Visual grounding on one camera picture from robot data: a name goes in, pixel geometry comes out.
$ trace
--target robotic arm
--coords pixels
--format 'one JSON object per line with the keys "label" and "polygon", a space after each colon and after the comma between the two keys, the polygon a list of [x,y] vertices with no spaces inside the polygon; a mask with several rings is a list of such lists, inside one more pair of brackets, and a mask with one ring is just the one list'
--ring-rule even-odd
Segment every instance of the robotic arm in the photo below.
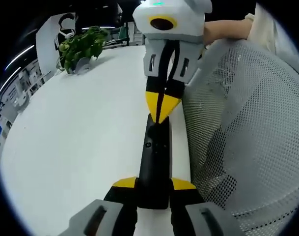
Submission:
{"label": "robotic arm", "polygon": [[162,123],[180,103],[195,74],[204,49],[204,14],[211,11],[210,0],[147,0],[134,11],[137,28],[147,37],[146,101],[155,123]]}

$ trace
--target table surface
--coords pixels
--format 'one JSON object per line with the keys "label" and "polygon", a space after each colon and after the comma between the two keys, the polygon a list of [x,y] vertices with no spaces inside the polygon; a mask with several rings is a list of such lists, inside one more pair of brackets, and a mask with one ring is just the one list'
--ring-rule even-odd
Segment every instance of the table surface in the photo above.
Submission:
{"label": "table surface", "polygon": [[[104,50],[83,75],[52,77],[8,134],[0,174],[18,217],[37,236],[55,236],[70,217],[138,176],[147,116],[144,46]],[[170,116],[172,174],[190,180],[182,105]],[[135,235],[173,235],[170,210],[138,209]]]}

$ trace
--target potted plant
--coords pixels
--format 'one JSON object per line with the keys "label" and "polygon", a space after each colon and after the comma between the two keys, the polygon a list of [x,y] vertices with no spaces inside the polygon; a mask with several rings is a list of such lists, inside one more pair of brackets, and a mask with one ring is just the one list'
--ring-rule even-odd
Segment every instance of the potted plant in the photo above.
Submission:
{"label": "potted plant", "polygon": [[107,31],[98,26],[90,27],[87,32],[66,39],[59,45],[62,56],[57,68],[68,74],[78,73],[83,67],[89,67],[92,56],[98,58],[106,40]]}

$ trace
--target plant pot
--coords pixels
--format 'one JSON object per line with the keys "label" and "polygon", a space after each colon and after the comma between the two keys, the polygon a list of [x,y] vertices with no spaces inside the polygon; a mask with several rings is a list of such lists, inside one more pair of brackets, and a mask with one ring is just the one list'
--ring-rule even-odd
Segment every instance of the plant pot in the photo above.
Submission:
{"label": "plant pot", "polygon": [[69,69],[70,74],[82,74],[86,71],[90,70],[91,64],[90,64],[90,58],[81,58],[77,62],[75,69]]}

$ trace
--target green leaves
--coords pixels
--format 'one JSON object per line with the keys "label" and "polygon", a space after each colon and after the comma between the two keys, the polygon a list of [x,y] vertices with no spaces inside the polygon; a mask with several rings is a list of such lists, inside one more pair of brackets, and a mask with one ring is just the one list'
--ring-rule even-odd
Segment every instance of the green leaves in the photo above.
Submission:
{"label": "green leaves", "polygon": [[90,27],[84,34],[66,39],[59,45],[59,51],[62,52],[61,66],[70,73],[69,69],[73,69],[81,58],[98,57],[107,34],[105,29],[95,26]]}

